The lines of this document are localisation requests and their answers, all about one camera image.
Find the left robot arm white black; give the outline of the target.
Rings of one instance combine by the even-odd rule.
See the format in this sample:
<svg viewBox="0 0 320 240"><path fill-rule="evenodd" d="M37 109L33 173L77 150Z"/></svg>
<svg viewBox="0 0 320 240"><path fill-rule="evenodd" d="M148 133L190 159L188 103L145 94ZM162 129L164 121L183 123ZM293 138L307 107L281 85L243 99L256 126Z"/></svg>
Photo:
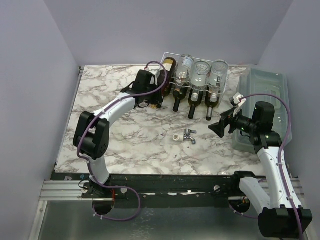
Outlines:
<svg viewBox="0 0 320 240"><path fill-rule="evenodd" d="M80 115L73 145L77 148L77 156L86 161L90 178L95 182L93 191L99 197L107 197L111 191L111 185L107 182L110 173L105 162L111 126L139 104L161 97L167 78L165 69L157 74L146 69L139 70L135 81L123 88L113 101L99 110L84 111Z"/></svg>

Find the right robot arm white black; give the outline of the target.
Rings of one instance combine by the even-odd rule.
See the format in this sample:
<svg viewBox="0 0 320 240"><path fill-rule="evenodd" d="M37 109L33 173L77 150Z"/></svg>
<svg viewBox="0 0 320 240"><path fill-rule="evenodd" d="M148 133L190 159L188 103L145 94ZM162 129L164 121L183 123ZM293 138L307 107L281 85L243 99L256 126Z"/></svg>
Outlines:
<svg viewBox="0 0 320 240"><path fill-rule="evenodd" d="M313 220L310 209L303 207L292 185L282 150L282 139L273 131L275 109L271 103L258 101L251 118L242 114L239 104L222 113L218 123L209 126L220 138L229 132L242 131L249 135L255 153L262 163L268 192L258 179L246 173L230 183L230 191L245 194L258 214L260 233L265 238L299 239Z"/></svg>

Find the green bottle silver neck rightmost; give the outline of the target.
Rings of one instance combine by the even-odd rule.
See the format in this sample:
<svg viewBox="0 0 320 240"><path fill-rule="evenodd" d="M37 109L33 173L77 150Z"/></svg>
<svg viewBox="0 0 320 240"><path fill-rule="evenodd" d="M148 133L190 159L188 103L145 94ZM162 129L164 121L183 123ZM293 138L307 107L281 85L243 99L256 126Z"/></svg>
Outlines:
<svg viewBox="0 0 320 240"><path fill-rule="evenodd" d="M220 103L219 89L217 87L210 88L206 92L205 105L207 106L206 120L212 119L213 109L217 108Z"/></svg>

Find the green bottle silver neck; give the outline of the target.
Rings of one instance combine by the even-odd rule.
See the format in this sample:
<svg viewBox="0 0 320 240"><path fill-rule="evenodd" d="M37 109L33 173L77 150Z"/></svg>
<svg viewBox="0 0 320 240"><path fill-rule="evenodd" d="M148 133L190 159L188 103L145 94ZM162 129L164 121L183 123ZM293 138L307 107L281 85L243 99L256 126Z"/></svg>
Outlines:
<svg viewBox="0 0 320 240"><path fill-rule="evenodd" d="M220 103L219 89L217 87L210 88L206 92L205 105L207 106L206 120L212 119L213 109L217 108Z"/></svg>
<svg viewBox="0 0 320 240"><path fill-rule="evenodd" d="M161 90L162 97L165 98L170 95L172 89L172 83L174 82L174 78L171 76L170 79L166 81L164 88Z"/></svg>

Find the green bottle silver neck leftmost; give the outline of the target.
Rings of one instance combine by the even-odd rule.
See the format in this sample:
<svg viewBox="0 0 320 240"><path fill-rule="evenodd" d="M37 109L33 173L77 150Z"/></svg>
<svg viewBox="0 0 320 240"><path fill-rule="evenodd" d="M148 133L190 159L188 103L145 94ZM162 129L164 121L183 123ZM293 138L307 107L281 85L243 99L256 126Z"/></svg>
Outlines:
<svg viewBox="0 0 320 240"><path fill-rule="evenodd" d="M174 78L171 76L170 79L166 81L164 88L161 90L162 97L165 98L170 95L172 89L172 83L174 82Z"/></svg>

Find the dark bottle black neck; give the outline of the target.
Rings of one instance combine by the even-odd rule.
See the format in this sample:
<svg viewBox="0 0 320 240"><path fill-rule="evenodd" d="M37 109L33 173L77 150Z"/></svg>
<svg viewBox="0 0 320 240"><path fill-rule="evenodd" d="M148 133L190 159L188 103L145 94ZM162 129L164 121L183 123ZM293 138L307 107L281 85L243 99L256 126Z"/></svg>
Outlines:
<svg viewBox="0 0 320 240"><path fill-rule="evenodd" d="M203 92L194 93L194 91L191 89L188 96L188 103L190 105L188 118L193 119L196 108L201 104L203 98Z"/></svg>
<svg viewBox="0 0 320 240"><path fill-rule="evenodd" d="M181 87L181 88L175 88L173 91L173 96L174 96L174 105L173 105L173 111L178 112L180 103L183 99L185 99L187 95L188 89L186 87Z"/></svg>

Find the clear bottle dark cork stopper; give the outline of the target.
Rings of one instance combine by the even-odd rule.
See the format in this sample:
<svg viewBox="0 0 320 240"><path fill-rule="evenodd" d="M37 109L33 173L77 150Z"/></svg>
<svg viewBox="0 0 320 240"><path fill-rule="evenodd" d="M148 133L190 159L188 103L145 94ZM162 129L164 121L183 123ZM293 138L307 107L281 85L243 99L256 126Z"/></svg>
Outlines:
<svg viewBox="0 0 320 240"><path fill-rule="evenodd" d="M189 85L193 64L194 58L191 55L183 54L180 56L173 74L174 90L175 88L183 88Z"/></svg>

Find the clear bottle silver stopper right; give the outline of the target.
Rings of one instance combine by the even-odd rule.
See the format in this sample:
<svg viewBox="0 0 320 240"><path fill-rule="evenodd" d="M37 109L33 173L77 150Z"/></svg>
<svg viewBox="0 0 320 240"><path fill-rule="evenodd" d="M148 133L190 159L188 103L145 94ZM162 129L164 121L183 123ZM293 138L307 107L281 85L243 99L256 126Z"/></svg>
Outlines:
<svg viewBox="0 0 320 240"><path fill-rule="evenodd" d="M211 72L207 80L210 92L210 101L215 103L219 101L220 95L223 95L226 88L229 65L224 60L216 60L211 65Z"/></svg>

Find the clear bottle silver stopper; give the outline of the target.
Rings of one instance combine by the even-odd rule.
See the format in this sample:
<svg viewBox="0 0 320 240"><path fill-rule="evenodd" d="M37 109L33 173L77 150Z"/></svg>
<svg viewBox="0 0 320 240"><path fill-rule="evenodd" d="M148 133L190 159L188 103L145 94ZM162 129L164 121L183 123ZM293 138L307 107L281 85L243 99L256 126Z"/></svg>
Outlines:
<svg viewBox="0 0 320 240"><path fill-rule="evenodd" d="M196 102L199 99L200 92L207 87L207 78L210 73L211 66L208 62L199 60L192 68L192 77L190 87L192 90L191 101Z"/></svg>
<svg viewBox="0 0 320 240"><path fill-rule="evenodd" d="M224 60L216 60L211 65L211 72L207 80L210 92L210 101L215 103L219 101L220 95L223 95L226 88L229 65Z"/></svg>

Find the clear bottle silver stopper middle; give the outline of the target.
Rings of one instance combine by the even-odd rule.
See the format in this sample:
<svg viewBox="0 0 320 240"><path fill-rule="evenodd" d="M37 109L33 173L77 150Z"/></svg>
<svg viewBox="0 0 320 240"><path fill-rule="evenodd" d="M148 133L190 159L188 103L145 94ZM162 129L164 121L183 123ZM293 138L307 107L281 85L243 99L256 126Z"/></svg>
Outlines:
<svg viewBox="0 0 320 240"><path fill-rule="evenodd" d="M199 99L200 92L207 87L207 78L210 73L211 66L208 62L199 60L192 68L192 77L190 87L192 90L191 101L196 102Z"/></svg>

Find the clear plastic storage box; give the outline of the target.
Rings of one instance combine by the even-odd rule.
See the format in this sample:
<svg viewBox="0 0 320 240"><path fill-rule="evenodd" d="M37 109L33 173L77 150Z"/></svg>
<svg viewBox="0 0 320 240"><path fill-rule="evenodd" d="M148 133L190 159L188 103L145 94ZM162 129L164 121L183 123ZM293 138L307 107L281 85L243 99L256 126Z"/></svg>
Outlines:
<svg viewBox="0 0 320 240"><path fill-rule="evenodd" d="M236 91L243 96L259 94L248 98L242 106L242 115L245 117L252 117L256 102L267 102L274 106L272 130L283 140L288 128L288 114L285 106L273 96L282 99L287 106L290 105L287 76L251 65L239 77Z"/></svg>

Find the chrome faucet with white fitting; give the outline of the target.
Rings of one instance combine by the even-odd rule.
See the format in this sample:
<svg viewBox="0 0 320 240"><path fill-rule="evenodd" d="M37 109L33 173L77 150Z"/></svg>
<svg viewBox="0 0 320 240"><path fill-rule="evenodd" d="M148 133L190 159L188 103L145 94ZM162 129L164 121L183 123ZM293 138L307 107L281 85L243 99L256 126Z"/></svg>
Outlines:
<svg viewBox="0 0 320 240"><path fill-rule="evenodd" d="M196 140L191 134L197 134L196 130L185 129L183 134L174 134L172 136L173 141L175 142L183 142L183 141L191 141L192 145L196 144Z"/></svg>

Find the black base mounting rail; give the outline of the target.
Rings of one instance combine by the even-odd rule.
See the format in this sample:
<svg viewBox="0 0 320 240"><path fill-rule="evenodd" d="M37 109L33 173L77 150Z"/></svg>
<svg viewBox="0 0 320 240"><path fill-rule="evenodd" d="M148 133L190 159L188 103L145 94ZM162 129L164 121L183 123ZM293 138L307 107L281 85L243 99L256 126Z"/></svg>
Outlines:
<svg viewBox="0 0 320 240"><path fill-rule="evenodd" d="M92 200L105 206L115 203L120 209L138 206L138 197L143 208L227 208L236 206L245 196L239 184L241 178L254 177L249 171L236 171L224 175L156 175L156 174L111 174L105 186L89 179L88 174L53 173L51 181L59 190L75 191L77 200Z"/></svg>

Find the aluminium extrusion rail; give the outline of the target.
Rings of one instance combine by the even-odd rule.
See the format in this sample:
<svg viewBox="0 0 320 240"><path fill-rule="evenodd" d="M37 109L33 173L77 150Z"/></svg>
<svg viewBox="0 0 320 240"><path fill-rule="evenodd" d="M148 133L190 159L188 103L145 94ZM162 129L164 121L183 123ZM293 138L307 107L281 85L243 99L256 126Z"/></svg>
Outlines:
<svg viewBox="0 0 320 240"><path fill-rule="evenodd" d="M42 185L42 189L40 192L40 201L102 201L102 202L111 202L113 199L112 197L103 197L99 195L94 195L93 193L89 193L88 196L86 195L86 191L79 187L80 181L73 181L73 180L48 180L44 181ZM262 189L269 194L269 186L266 180L261 181L259 185ZM293 179L292 185L294 187L295 194L299 199L304 198L304 191L300 184L299 179ZM198 196L204 195L204 192L196 192L187 190L187 192L182 193L142 193L142 198L144 196L151 196L151 197L158 197L159 195L164 197L176 197L176 196Z"/></svg>

